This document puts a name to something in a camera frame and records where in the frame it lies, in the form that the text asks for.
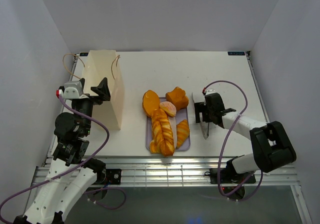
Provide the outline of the chunky orange bread loaf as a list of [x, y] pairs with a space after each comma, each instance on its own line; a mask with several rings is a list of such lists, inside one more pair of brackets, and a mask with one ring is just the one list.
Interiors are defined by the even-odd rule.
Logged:
[[177, 111], [186, 109], [189, 104], [189, 98], [186, 96], [185, 90], [180, 87], [175, 87], [172, 91], [165, 94], [165, 98], [168, 102], [171, 102]]

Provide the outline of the metal serving tongs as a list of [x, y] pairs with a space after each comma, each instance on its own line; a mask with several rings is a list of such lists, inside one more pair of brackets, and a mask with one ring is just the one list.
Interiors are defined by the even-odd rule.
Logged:
[[[194, 103], [198, 103], [198, 102], [204, 102], [205, 104], [205, 98], [202, 94], [198, 94], [198, 93], [191, 93], [191, 100], [192, 100], [192, 103], [193, 103], [193, 109], [195, 111], [195, 108], [194, 108]], [[210, 127], [210, 124], [208, 122], [200, 122], [200, 123], [196, 123], [199, 125], [200, 127], [200, 130], [201, 130], [201, 133], [202, 133], [202, 136], [205, 140], [208, 139], [209, 137], [209, 127]]]

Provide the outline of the pink sugared donut bread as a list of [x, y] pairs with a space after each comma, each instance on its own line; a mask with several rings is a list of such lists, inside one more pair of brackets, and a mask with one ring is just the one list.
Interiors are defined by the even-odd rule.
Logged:
[[177, 109], [173, 103], [170, 101], [163, 101], [159, 104], [159, 107], [169, 116], [175, 117], [177, 114]]

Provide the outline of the long twisted braided bread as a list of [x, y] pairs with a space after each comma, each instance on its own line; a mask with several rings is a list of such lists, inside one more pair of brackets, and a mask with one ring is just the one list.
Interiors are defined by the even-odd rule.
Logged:
[[156, 141], [164, 157], [172, 156], [175, 152], [171, 124], [167, 114], [161, 109], [156, 109], [151, 115], [153, 140]]

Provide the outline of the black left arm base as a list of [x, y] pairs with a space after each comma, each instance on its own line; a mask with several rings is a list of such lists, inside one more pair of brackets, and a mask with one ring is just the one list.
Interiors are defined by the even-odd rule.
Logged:
[[101, 185], [120, 185], [122, 179], [122, 170], [117, 169], [104, 169], [100, 176], [97, 178], [97, 184]]

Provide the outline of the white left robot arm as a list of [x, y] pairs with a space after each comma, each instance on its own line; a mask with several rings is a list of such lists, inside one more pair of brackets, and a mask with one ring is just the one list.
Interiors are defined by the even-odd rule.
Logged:
[[83, 157], [89, 146], [85, 137], [90, 134], [91, 124], [106, 128], [92, 114], [95, 105], [111, 98], [108, 79], [104, 77], [98, 85], [90, 87], [93, 95], [84, 92], [85, 84], [86, 80], [81, 78], [56, 90], [61, 103], [70, 100], [71, 105], [65, 105], [68, 111], [55, 119], [57, 146], [45, 182], [31, 206], [14, 219], [15, 224], [63, 224], [86, 189], [106, 179], [106, 165], [102, 161], [93, 156]]

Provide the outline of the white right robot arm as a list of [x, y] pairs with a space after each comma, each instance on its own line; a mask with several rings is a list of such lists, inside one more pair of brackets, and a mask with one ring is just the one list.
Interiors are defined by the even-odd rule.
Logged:
[[237, 183], [250, 173], [261, 170], [269, 173], [297, 160], [296, 151], [279, 121], [261, 122], [233, 108], [225, 108], [222, 97], [215, 91], [194, 102], [196, 123], [213, 123], [229, 132], [235, 132], [251, 143], [252, 152], [227, 161], [225, 168], [216, 172], [217, 180]]

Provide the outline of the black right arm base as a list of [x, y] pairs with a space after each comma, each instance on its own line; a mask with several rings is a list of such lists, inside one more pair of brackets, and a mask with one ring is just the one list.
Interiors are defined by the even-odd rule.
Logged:
[[[226, 174], [225, 171], [220, 171], [220, 183], [221, 184], [240, 184], [245, 178], [249, 175], [248, 172], [243, 174], [237, 174], [231, 176], [230, 174]], [[211, 184], [218, 183], [218, 169], [217, 168], [209, 168], [205, 173], [204, 176], [209, 177], [209, 182]]]

